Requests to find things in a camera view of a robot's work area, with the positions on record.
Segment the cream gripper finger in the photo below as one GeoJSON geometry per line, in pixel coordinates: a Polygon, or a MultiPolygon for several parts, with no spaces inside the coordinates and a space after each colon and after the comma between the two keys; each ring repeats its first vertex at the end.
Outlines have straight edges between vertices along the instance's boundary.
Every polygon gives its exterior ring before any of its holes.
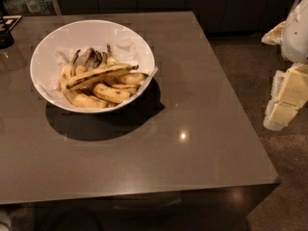
{"type": "Polygon", "coordinates": [[[262,38],[261,42],[267,45],[280,45],[282,43],[282,32],[285,26],[285,22],[282,21],[265,33],[262,38]]]}
{"type": "Polygon", "coordinates": [[[307,102],[308,64],[293,64],[283,73],[269,120],[287,126],[307,102]]]}

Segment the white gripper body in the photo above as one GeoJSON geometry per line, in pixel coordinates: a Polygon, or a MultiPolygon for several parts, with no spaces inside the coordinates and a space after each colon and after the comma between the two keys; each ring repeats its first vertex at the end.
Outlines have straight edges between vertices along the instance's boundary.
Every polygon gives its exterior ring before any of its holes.
{"type": "Polygon", "coordinates": [[[289,13],[282,33],[282,56],[293,63],[308,63],[308,0],[289,13]]]}

